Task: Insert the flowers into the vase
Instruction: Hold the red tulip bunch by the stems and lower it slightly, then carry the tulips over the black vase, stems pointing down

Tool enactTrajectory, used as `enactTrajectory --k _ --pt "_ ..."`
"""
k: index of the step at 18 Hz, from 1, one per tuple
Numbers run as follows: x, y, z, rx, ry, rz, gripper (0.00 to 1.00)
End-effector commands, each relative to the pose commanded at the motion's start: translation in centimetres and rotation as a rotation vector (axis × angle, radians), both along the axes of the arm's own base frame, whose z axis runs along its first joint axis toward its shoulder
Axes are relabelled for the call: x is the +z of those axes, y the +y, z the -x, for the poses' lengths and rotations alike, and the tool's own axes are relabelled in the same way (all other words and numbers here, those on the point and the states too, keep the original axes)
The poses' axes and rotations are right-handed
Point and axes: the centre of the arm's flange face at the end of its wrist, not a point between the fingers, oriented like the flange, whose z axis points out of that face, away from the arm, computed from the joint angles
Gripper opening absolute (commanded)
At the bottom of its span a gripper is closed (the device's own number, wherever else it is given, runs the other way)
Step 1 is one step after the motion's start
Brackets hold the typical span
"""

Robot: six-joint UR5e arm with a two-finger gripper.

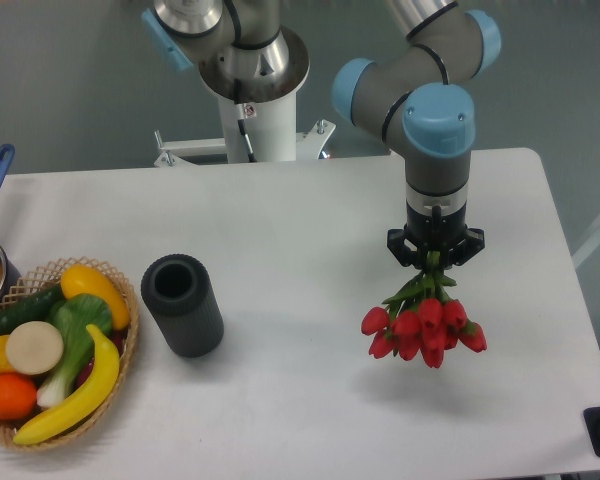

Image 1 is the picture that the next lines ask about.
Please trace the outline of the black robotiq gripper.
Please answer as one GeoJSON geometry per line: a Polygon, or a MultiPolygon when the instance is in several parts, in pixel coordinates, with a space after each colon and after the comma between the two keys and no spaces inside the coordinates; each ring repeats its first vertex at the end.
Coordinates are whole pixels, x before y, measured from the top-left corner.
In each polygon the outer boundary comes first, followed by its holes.
{"type": "Polygon", "coordinates": [[[407,220],[402,229],[387,231],[386,246],[403,267],[422,267],[419,249],[449,250],[448,269],[462,266],[485,248],[482,229],[466,226],[466,204],[446,213],[440,206],[426,213],[407,205],[407,220]]]}

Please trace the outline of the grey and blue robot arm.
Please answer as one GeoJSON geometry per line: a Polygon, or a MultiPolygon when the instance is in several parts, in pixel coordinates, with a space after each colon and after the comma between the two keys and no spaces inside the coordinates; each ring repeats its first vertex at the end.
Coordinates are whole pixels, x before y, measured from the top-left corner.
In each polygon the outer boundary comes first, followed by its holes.
{"type": "MultiPolygon", "coordinates": [[[[486,13],[454,1],[388,5],[408,48],[393,63],[354,59],[337,73],[334,109],[403,158],[404,227],[387,246],[404,266],[448,269],[485,246],[465,221],[475,113],[463,83],[498,57],[501,35],[486,13]]],[[[178,69],[196,67],[218,101],[232,163],[299,158],[296,94],[310,67],[302,39],[277,1],[154,1],[142,19],[178,69]]]]}

